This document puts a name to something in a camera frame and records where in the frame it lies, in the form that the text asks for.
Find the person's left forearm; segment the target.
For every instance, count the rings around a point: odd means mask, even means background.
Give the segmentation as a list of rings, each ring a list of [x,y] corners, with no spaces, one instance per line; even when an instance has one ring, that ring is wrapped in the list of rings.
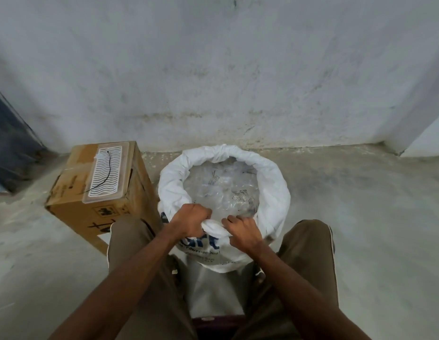
[[[166,226],[115,268],[48,340],[114,340],[180,235],[177,227]]]

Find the brown cardboard box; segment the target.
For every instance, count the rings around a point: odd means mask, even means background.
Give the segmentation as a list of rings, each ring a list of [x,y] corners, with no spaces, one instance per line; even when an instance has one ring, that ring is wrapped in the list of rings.
[[[157,210],[159,199],[142,154],[135,141],[128,142],[130,146],[122,197],[92,204],[82,202],[82,191],[86,187],[98,146],[106,143],[81,144],[71,149],[45,203],[49,213],[104,255],[109,247],[110,227],[123,215],[131,214],[142,219],[155,233],[162,228]]]

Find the person's right hand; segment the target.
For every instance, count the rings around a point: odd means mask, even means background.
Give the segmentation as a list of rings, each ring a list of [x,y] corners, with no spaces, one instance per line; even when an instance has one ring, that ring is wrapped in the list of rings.
[[[265,246],[265,243],[254,219],[251,217],[248,218],[251,219],[251,224],[248,229],[241,231],[228,231],[231,234],[229,242],[239,251],[242,251],[252,259],[255,259],[259,255],[261,248]]]

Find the pile of clear plastic pieces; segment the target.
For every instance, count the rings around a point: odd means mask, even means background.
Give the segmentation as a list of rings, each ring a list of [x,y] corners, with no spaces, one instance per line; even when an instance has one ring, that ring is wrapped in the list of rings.
[[[210,208],[211,219],[218,222],[229,215],[252,217],[259,207],[256,169],[235,158],[193,166],[183,187],[192,202]]]

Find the white wavy-slotted plastic tray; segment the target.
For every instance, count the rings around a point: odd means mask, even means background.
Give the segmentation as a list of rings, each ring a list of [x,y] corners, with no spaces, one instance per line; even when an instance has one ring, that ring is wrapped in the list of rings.
[[[82,202],[92,204],[116,200],[124,193],[129,142],[100,144],[82,191]]]

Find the white woven sack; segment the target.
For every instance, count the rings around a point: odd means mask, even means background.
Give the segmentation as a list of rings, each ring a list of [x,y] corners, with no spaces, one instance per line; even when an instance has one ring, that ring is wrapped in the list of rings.
[[[229,158],[256,169],[259,207],[251,218],[264,240],[269,244],[277,242],[290,208],[287,183],[276,163],[235,145],[188,149],[170,162],[160,173],[159,212],[171,221],[183,204],[194,204],[183,187],[193,166]],[[183,239],[174,250],[185,265],[182,274],[189,311],[193,317],[242,315],[251,282],[251,258],[231,246],[231,234],[221,221],[208,219],[202,228],[202,238]]]

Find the dark blue door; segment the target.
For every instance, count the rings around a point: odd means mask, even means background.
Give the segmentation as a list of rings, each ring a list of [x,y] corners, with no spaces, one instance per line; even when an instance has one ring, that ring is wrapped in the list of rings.
[[[0,195],[14,194],[31,181],[48,148],[0,91]]]

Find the person's left hand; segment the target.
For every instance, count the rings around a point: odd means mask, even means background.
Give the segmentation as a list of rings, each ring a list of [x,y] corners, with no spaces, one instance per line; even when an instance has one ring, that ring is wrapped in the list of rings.
[[[196,238],[193,236],[193,205],[183,204],[169,223],[171,234],[176,240]]]

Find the maroon stool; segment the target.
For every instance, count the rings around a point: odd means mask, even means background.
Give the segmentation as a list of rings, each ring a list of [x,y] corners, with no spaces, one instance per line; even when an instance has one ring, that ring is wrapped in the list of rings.
[[[246,322],[244,314],[193,318],[199,340],[231,340]]]

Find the person's right forearm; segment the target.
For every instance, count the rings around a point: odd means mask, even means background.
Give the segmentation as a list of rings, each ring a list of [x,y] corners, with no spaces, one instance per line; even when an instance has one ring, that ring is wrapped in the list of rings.
[[[263,269],[304,340],[371,340],[263,241],[252,242],[245,249]]]

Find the olive brown trousers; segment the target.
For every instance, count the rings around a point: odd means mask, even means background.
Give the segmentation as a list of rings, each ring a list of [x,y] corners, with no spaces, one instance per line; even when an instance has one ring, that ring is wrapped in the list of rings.
[[[131,215],[121,216],[110,232],[110,272],[155,237],[144,220]],[[302,220],[284,235],[278,256],[338,306],[333,244],[327,224],[316,219]],[[177,267],[175,258],[167,256],[116,340],[194,340],[194,325],[184,293],[172,274]],[[301,340],[267,279],[255,278],[250,287],[246,321],[232,340]]]

